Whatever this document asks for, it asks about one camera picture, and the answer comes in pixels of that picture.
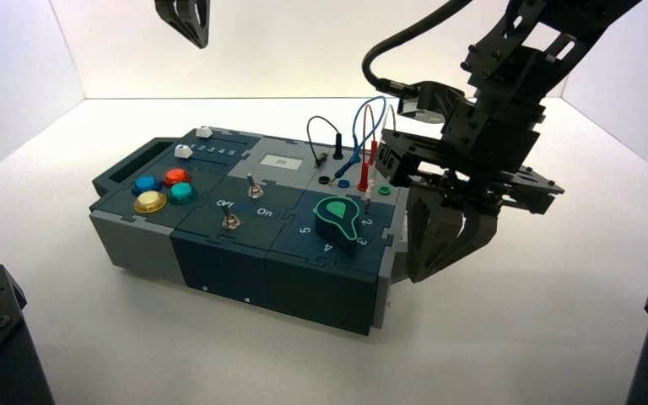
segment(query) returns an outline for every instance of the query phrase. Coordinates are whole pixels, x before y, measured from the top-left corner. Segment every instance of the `colored push button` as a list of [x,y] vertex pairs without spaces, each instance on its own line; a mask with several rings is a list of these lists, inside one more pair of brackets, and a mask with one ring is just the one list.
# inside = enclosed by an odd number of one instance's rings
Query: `colored push button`
[[348,254],[356,252],[359,238],[359,205],[346,197],[326,197],[314,208],[314,230],[326,240],[332,240]]
[[139,196],[144,192],[158,191],[162,185],[160,181],[152,175],[142,175],[135,180],[132,185],[132,194]]
[[150,191],[140,194],[132,207],[139,213],[154,213],[165,206],[167,197],[162,192]]
[[173,204],[187,203],[196,195],[190,183],[176,183],[170,188],[170,202]]
[[185,169],[170,169],[165,173],[163,183],[166,187],[172,187],[176,183],[190,182],[190,174]]

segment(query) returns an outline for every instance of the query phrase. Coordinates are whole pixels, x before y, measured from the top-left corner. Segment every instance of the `yellow button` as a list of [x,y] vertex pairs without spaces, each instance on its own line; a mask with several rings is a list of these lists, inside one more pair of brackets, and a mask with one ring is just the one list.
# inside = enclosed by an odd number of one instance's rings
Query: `yellow button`
[[167,203],[167,197],[162,192],[144,192],[136,198],[132,207],[139,213],[154,213]]

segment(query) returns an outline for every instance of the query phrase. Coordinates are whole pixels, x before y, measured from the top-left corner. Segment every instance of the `white wall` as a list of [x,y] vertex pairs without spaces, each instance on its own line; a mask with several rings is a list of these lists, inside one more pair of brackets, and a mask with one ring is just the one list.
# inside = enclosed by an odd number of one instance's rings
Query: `white wall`
[[83,98],[48,0],[0,2],[0,160]]
[[607,30],[563,98],[648,161],[648,0]]
[[[155,12],[152,0],[52,0],[89,98],[362,96],[360,63],[378,41],[442,0],[213,0],[201,51]],[[381,57],[375,71],[409,83],[465,89],[459,68],[505,10],[476,0],[444,25]],[[552,32],[533,42],[546,46]],[[551,92],[560,96],[560,88]]]

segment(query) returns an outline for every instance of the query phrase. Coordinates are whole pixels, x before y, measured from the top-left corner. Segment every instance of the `black cable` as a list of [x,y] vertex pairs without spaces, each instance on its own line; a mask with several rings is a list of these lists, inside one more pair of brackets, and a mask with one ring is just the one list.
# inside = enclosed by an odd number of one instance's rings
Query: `black cable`
[[366,52],[364,60],[361,62],[361,70],[364,72],[364,77],[371,83],[377,90],[392,95],[405,95],[406,93],[416,94],[416,89],[409,84],[402,84],[389,80],[388,78],[379,78],[371,72],[371,63],[379,55],[391,49],[409,42],[413,38],[423,34],[424,32],[434,28],[436,25],[449,19],[453,14],[461,11],[466,7],[471,0],[449,0],[446,4],[437,8],[433,13],[425,16],[416,24],[402,30],[389,38],[374,45],[370,51]]
[[318,166],[321,162],[319,160],[319,157],[316,156],[316,152],[314,151],[314,143],[311,141],[311,134],[309,132],[309,125],[311,124],[312,121],[314,121],[317,118],[320,119],[320,120],[323,120],[324,122],[329,124],[329,127],[332,127],[334,129],[334,131],[336,131],[337,133],[340,133],[340,132],[339,132],[339,128],[337,128],[336,125],[332,124],[331,121],[327,120],[323,116],[313,116],[312,118],[309,119],[309,121],[306,122],[306,137],[309,138],[309,147],[311,148],[311,154],[314,155],[314,161],[315,161],[316,165]]
[[393,132],[396,132],[396,112],[393,110],[393,105],[389,105],[389,111],[393,120]]

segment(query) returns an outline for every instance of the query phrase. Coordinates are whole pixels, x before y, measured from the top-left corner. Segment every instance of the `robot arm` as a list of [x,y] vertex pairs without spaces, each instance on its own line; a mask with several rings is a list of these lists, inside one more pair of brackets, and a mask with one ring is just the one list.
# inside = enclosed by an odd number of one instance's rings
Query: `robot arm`
[[[403,84],[379,78],[371,63],[443,23],[471,0],[449,0],[418,23],[383,40],[364,56],[364,77],[399,99],[398,114],[443,124],[441,138],[383,131],[376,169],[393,185],[410,187],[408,251],[399,254],[394,277],[426,279],[495,235],[503,206],[545,213],[564,190],[522,165],[539,136],[545,94],[597,42],[605,29],[640,0],[510,0],[504,15],[461,68],[477,88],[474,101],[436,82]],[[160,17],[203,48],[208,40],[209,0],[155,0]],[[524,46],[537,24],[559,32],[544,50]],[[442,175],[419,170],[422,162]]]

